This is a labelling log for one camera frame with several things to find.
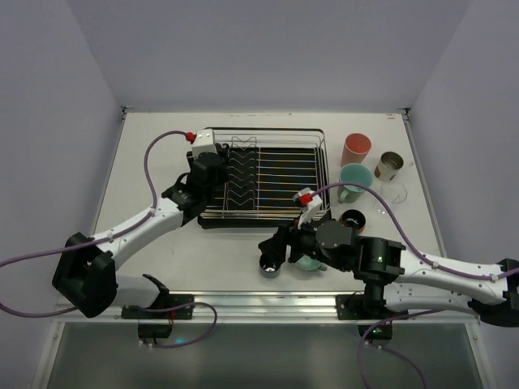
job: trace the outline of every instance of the gray floor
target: gray floor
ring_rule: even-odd
[[[175,323],[171,341],[204,325]],[[49,388],[364,388],[354,325],[222,324],[186,348],[139,348],[135,324],[66,325]],[[395,326],[390,344],[423,370],[429,389],[481,388],[463,325]],[[421,387],[406,363],[368,348],[365,369],[374,388]]]

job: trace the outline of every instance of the teal mug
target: teal mug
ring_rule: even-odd
[[[361,164],[347,164],[341,169],[341,182],[357,182],[364,186],[371,186],[373,177],[371,171]],[[339,186],[339,203],[354,203],[365,192],[362,188],[356,186],[344,185]]]

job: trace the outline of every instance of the cable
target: cable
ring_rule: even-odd
[[[141,312],[153,312],[153,313],[159,314],[159,313],[166,313],[166,312],[174,312],[175,310],[181,310],[182,308],[187,308],[188,306],[207,306],[214,313],[214,319],[212,321],[211,327],[209,327],[209,329],[206,332],[204,332],[202,335],[200,335],[192,340],[188,340],[187,342],[181,343],[181,344],[150,344],[150,343],[147,343],[147,345],[152,348],[180,348],[180,347],[189,346],[190,344],[194,344],[196,342],[200,342],[201,340],[204,340],[205,338],[207,338],[214,331],[214,328],[217,326],[217,320],[218,320],[218,313],[217,313],[216,308],[214,306],[212,306],[211,304],[208,304],[207,302],[201,302],[201,301],[188,302],[186,304],[181,304],[180,306],[175,306],[175,307],[171,307],[171,308],[163,308],[163,309],[159,309],[159,310],[154,310],[154,309],[150,309],[150,308],[141,308],[141,307],[137,307],[137,309],[140,310]]]
[[[403,315],[395,316],[395,317],[392,317],[392,318],[383,318],[382,320],[379,320],[378,322],[376,322],[375,324],[371,325],[371,327],[369,327],[367,330],[364,331],[364,333],[362,334],[362,338],[361,338],[360,342],[358,343],[358,347],[357,347],[357,365],[358,365],[358,371],[360,373],[360,377],[362,379],[362,382],[364,383],[364,386],[367,389],[373,389],[373,386],[368,381],[367,376],[366,376],[366,372],[364,371],[364,369],[362,367],[362,351],[364,350],[363,346],[364,346],[364,344],[366,342],[367,336],[369,334],[371,334],[371,332],[373,330],[375,330],[377,327],[383,326],[385,323],[392,322],[393,320],[406,320],[408,318],[416,318],[418,316],[423,316],[425,314],[436,314],[438,312],[440,312],[440,310],[424,310],[422,312],[417,312],[415,314],[403,314]],[[425,381],[425,376],[423,375],[423,372],[420,370],[420,368],[414,362],[412,362],[404,354],[401,354],[397,350],[394,350],[392,348],[383,347],[381,349],[383,349],[384,351],[387,351],[388,353],[391,353],[391,354],[399,357],[400,359],[408,362],[411,366],[413,366],[413,368],[417,371],[418,375],[420,376],[420,379],[422,380],[422,384],[423,384],[424,389],[427,389],[427,383]]]
[[[149,174],[149,168],[148,168],[148,165],[149,165],[149,163],[148,163],[149,153],[152,150],[153,146],[155,146],[155,144],[159,140],[161,140],[161,139],[163,139],[163,138],[165,138],[166,136],[169,136],[169,135],[183,135],[183,136],[186,137],[187,133],[183,132],[183,131],[177,131],[177,130],[167,131],[164,134],[161,134],[161,135],[157,136],[148,145],[148,148],[146,148],[146,152],[144,153],[144,175],[146,176],[146,182],[148,183],[149,189],[152,192],[152,209],[155,209],[157,207],[158,198],[157,198],[157,191],[155,190],[155,186],[153,185],[152,179],[151,179],[150,174]],[[127,227],[124,230],[119,231],[118,233],[115,233],[111,238],[114,239],[114,238],[121,237],[121,236],[129,233],[130,231],[133,231],[134,229],[137,229],[142,224],[146,223],[146,221],[148,221],[149,218],[152,217],[152,216],[153,216],[152,211],[148,212],[141,220],[139,220],[135,224],[131,225],[130,227]],[[49,256],[49,255],[63,254],[63,253],[71,252],[71,251],[81,250],[81,249],[84,249],[86,247],[95,246],[95,245],[99,245],[101,243],[108,242],[109,240],[110,240],[109,237],[103,237],[103,238],[100,238],[100,239],[96,239],[95,241],[81,243],[81,244],[75,245],[75,246],[62,247],[62,248],[54,249],[54,250],[41,251],[39,253],[34,253],[34,254],[20,255],[18,257],[14,257],[14,258],[11,258],[11,259],[6,259],[5,261],[0,262],[0,268],[2,268],[4,266],[7,266],[7,265],[11,265],[13,263],[18,263],[18,262],[26,261],[28,259],[36,259],[36,258],[40,258],[40,257],[46,257],[46,256]],[[18,316],[20,318],[51,318],[53,316],[58,316],[60,314],[66,314],[68,312],[72,312],[72,311],[74,311],[76,309],[77,308],[75,308],[75,307],[71,307],[71,308],[66,308],[65,310],[57,310],[57,311],[54,311],[54,312],[45,312],[45,313],[41,313],[41,314],[33,314],[33,313],[27,313],[27,312],[20,312],[19,310],[13,310],[12,308],[9,308],[8,306],[3,305],[0,302],[0,310],[3,310],[4,312],[6,312],[8,314],[12,314],[13,316]]]
[[[357,182],[336,182],[335,184],[329,184],[329,185],[323,186],[322,188],[316,190],[315,192],[313,192],[311,194],[311,197],[314,197],[314,196],[316,196],[316,195],[318,195],[318,194],[320,194],[320,193],[322,193],[322,192],[324,192],[326,190],[329,190],[329,189],[331,189],[331,188],[333,188],[335,186],[344,186],[344,185],[356,186],[357,188],[364,189],[366,192],[369,192],[371,195],[375,196],[375,198],[377,200],[379,200],[380,203],[386,209],[386,212],[388,213],[388,215],[391,218],[392,222],[395,224],[395,227],[397,227],[397,230],[398,230],[399,234],[402,236],[402,239],[404,239],[404,242],[407,244],[407,246],[410,248],[410,250],[413,252],[413,254],[416,255],[423,262],[427,263],[428,265],[432,266],[433,268],[437,268],[437,269],[446,271],[447,273],[451,273],[451,274],[454,274],[456,276],[470,278],[471,280],[485,280],[485,281],[492,281],[493,280],[491,276],[477,276],[475,274],[470,274],[470,273],[465,273],[464,271],[454,270],[454,269],[451,269],[450,267],[446,267],[446,266],[439,265],[439,264],[436,266],[434,261],[431,261],[425,254],[421,253],[413,245],[411,240],[407,237],[407,235],[405,234],[404,230],[400,226],[400,223],[398,223],[398,220],[395,217],[395,214],[392,212],[392,210],[389,207],[389,205],[384,201],[384,199],[382,199],[382,197],[380,197],[380,195],[378,193],[376,193],[369,186],[364,186],[362,184],[358,184]],[[508,276],[511,276],[511,275],[517,274],[517,273],[519,273],[519,267],[517,267],[515,269],[512,269],[512,270],[509,270],[509,271],[505,271],[505,272],[500,273],[500,274],[498,274],[496,276],[497,276],[497,278],[506,278]]]

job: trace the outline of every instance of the mug handle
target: mug handle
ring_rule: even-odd
[[[339,194],[339,203],[345,203],[348,194],[348,190],[346,188],[342,188],[341,193]]]

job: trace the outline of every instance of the metal wire rack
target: metal wire rack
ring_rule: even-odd
[[[276,226],[299,215],[293,197],[328,184],[324,133],[314,129],[214,128],[229,145],[229,181],[199,217],[204,228]],[[329,197],[315,217],[329,213]]]

